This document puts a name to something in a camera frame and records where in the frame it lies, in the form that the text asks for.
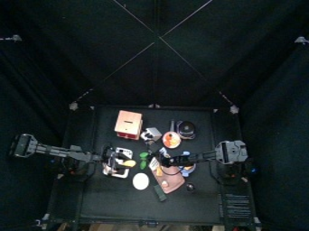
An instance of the orange object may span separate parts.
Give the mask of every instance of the orange object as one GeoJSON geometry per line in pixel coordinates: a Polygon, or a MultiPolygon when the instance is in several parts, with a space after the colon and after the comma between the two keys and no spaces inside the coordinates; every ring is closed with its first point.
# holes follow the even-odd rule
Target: orange object
{"type": "Polygon", "coordinates": [[[116,132],[120,137],[140,140],[142,130],[142,114],[120,111],[116,132]]]}

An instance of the white object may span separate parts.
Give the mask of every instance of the white object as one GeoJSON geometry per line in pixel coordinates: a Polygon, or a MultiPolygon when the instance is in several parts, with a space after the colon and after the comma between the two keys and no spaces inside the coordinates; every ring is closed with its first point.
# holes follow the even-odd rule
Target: white object
{"type": "Polygon", "coordinates": [[[150,179],[145,173],[138,173],[133,178],[133,186],[138,190],[144,190],[149,187],[150,179]]]}
{"type": "MultiPolygon", "coordinates": [[[[129,160],[132,160],[132,157],[133,157],[133,151],[130,149],[126,149],[126,148],[117,148],[116,150],[117,153],[124,153],[124,155],[128,156],[129,160]]],[[[124,160],[121,160],[120,158],[117,158],[117,162],[120,164],[124,163],[124,160]]],[[[103,174],[107,176],[109,175],[109,172],[112,171],[112,168],[110,166],[103,162],[103,174]]],[[[126,169],[125,170],[125,173],[124,174],[118,174],[117,171],[113,171],[112,173],[112,176],[113,177],[120,177],[120,178],[128,178],[129,177],[129,174],[130,174],[130,169],[126,169]]]]}

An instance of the wire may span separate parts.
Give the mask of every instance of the wire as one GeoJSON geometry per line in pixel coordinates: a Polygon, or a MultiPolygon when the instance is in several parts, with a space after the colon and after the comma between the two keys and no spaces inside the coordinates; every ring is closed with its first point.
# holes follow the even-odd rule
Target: wire
{"type": "Polygon", "coordinates": [[[165,172],[165,170],[164,170],[164,168],[162,168],[164,166],[162,166],[162,162],[161,162],[161,155],[162,155],[162,153],[160,153],[160,168],[161,168],[162,172],[164,172],[168,176],[176,176],[176,175],[178,175],[178,174],[181,173],[181,171],[185,169],[185,167],[182,167],[182,168],[180,169],[180,171],[178,171],[177,173],[173,173],[173,174],[165,172]]]}

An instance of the brown object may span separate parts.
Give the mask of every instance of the brown object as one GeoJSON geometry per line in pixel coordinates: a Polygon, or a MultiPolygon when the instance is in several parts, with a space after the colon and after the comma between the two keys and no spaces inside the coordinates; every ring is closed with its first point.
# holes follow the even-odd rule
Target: brown object
{"type": "Polygon", "coordinates": [[[181,175],[180,172],[180,168],[176,166],[172,166],[169,168],[162,167],[162,176],[157,176],[157,170],[153,171],[154,177],[158,181],[158,184],[161,185],[162,190],[165,191],[165,193],[170,193],[172,191],[174,191],[176,189],[180,188],[180,186],[185,183],[185,179],[181,175]],[[168,185],[166,187],[162,187],[162,182],[166,181],[168,185]]]}
{"type": "Polygon", "coordinates": [[[126,139],[140,140],[142,130],[142,114],[120,111],[116,132],[126,139]]]}

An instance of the black table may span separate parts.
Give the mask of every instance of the black table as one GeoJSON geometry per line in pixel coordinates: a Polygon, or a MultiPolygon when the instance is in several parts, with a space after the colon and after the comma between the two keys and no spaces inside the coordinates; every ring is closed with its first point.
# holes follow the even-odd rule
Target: black table
{"type": "Polygon", "coordinates": [[[95,174],[86,182],[57,180],[49,207],[50,226],[63,222],[125,222],[149,226],[158,223],[216,225],[229,222],[224,219],[227,210],[223,209],[223,187],[212,177],[208,162],[198,163],[196,171],[186,178],[186,182],[192,182],[197,190],[189,192],[185,183],[168,194],[168,200],[160,201],[154,190],[156,177],[149,168],[140,168],[140,153],[146,152],[144,140],[124,139],[114,131],[120,110],[142,113],[142,128],[156,127],[162,134],[170,129],[172,119],[196,124],[196,138],[182,140],[180,147],[169,150],[172,156],[181,155],[185,151],[209,152],[220,142],[241,139],[239,117],[224,109],[99,106],[74,111],[69,120],[65,146],[74,144],[83,151],[101,152],[103,146],[112,143],[114,147],[133,150],[133,159],[138,164],[130,169],[126,179],[105,176],[103,167],[97,164],[95,174]],[[150,177],[150,185],[145,190],[137,190],[132,183],[140,172],[150,177]]]}

